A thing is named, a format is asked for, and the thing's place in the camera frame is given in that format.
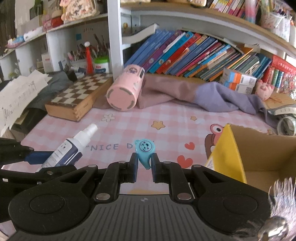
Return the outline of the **pink cylindrical cup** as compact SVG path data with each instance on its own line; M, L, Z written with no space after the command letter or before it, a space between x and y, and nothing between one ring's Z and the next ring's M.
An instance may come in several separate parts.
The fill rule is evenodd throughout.
M142 88L145 70L138 65L128 65L108 89L108 104L118 111L128 111L135 107Z

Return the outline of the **pink and purple cloth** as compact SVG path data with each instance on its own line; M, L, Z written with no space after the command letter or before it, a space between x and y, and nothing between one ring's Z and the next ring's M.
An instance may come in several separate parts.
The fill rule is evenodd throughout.
M272 128L278 124L277 118L267 112L263 101L255 94L241 94L215 81L198 83L165 75L145 75L137 108L144 109L168 101L214 113L236 110L251 115L260 113Z

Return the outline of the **wooden chess board box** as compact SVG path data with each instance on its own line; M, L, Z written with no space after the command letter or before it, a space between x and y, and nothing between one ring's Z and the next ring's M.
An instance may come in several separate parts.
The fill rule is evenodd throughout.
M45 104L48 115L79 122L113 83L112 74L85 76Z

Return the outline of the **white spray bottle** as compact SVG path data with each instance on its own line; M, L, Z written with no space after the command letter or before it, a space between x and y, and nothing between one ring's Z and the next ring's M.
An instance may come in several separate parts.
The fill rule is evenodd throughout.
M42 168L75 165L83 156L84 149L90 143L91 138L97 130L98 126L92 123L84 130L78 132L74 137L67 138L51 156L48 157L37 172Z

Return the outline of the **pink pig plush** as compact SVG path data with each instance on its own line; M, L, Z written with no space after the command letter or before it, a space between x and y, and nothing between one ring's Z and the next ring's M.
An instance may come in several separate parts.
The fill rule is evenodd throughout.
M255 95L257 95L262 101L269 99L273 91L273 85L263 82L261 79L256 82Z

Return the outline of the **clear tape roll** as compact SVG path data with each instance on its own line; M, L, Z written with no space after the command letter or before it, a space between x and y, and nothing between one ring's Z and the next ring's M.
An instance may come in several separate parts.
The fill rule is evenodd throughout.
M277 125L277 134L279 136L295 136L296 134L295 115L284 114L280 115L280 120Z

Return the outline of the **white jar green lid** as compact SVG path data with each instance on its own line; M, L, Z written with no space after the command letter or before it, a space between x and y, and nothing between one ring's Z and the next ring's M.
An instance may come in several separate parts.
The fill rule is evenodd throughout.
M108 56L97 57L93 60L95 73L111 73L110 62Z

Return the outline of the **pen holder with pens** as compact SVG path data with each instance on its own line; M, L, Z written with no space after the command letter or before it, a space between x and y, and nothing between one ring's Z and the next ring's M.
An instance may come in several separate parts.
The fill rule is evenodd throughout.
M109 56L109 43L105 41L104 37L101 35L99 38L97 34L93 34L95 39L95 44L90 44L90 52L93 60L101 56ZM77 45L77 50L70 51L67 53L70 62L70 67L76 71L82 69L85 71L87 68L85 46L83 44Z

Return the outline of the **red bottle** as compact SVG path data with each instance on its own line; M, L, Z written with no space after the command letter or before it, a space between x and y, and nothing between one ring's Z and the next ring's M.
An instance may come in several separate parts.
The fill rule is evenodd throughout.
M90 52L90 43L87 41L84 43L84 46L85 46L85 54L86 54L86 62L87 62L86 72L88 75L92 75L94 71L93 71L92 57Z

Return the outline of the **row of leaning books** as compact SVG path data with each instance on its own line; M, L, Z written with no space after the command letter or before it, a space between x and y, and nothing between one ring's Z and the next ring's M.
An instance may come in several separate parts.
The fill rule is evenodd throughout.
M237 47L203 33L157 29L146 37L124 66L138 65L148 73L217 79L224 69L263 76L272 60L252 47Z

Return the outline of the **stack of white papers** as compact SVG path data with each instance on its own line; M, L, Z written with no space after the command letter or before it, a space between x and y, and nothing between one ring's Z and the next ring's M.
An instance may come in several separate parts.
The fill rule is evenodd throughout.
M19 76L1 90L1 136L12 128L30 102L48 86L52 78L34 70L28 77Z

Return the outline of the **dark grey cloth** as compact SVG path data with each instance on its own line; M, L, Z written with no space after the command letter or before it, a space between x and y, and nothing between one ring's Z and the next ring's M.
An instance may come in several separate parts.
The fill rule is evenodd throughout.
M66 90L73 84L65 72L59 72L52 76L48 86L34 98L27 108L38 108L46 111L45 104L55 98L60 92Z

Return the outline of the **white shelf unit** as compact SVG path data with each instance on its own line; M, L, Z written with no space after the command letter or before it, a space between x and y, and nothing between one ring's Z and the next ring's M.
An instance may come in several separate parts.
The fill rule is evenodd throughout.
M245 44L258 45L280 57L295 56L295 47L268 30L214 9L198 9L187 4L151 2L122 4L109 1L105 14L66 22L50 30L36 33L27 42L1 56L1 70L8 80L18 68L27 76L43 53L50 56L53 71L69 52L85 41L105 38L110 45L113 74L118 76L126 57L125 50L142 41L155 30L193 31L217 37L245 52Z

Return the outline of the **red book box set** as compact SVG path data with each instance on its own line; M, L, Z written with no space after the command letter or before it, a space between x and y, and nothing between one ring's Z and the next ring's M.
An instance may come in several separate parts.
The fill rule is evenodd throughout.
M272 85L274 92L289 94L291 98L295 98L295 67L281 57L272 56L262 81Z

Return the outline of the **pink checkered table mat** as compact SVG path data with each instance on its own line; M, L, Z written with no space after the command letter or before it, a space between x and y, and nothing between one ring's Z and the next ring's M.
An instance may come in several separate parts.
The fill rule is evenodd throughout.
M112 162L128 161L135 151L134 142L143 138L155 143L161 161L176 162L183 167L204 165L208 159L204 142L211 133L211 125L221 129L226 124L234 124L262 133L273 132L261 114L211 113L167 102L127 112L94 108L77 123L48 115L25 136L22 145L37 151L54 151L91 123L98 126L98 131L76 163L77 168L90 164L106 168Z

